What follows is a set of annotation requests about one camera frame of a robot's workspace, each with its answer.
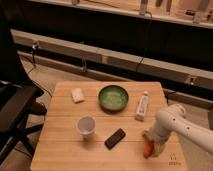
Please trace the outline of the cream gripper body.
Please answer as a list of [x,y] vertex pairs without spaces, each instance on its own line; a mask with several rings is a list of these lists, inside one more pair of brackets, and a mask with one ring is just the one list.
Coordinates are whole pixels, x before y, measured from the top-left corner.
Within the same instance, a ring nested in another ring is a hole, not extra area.
[[150,131],[147,131],[147,130],[142,132],[142,137],[146,141],[145,147],[147,146],[147,144],[149,142],[154,143],[154,150],[153,150],[152,155],[150,156],[150,157],[153,157],[153,158],[158,157],[164,151],[165,144],[168,140],[167,137],[162,137],[162,136],[153,134],[153,133],[151,133]]

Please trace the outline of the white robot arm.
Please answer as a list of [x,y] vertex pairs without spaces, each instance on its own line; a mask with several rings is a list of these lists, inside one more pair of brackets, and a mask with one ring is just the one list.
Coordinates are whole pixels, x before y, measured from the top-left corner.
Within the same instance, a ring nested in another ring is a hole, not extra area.
[[143,151],[145,158],[158,157],[164,151],[172,132],[213,155],[213,131],[186,120],[185,114],[186,110],[180,104],[173,104],[156,112],[154,124],[142,133],[147,141]]

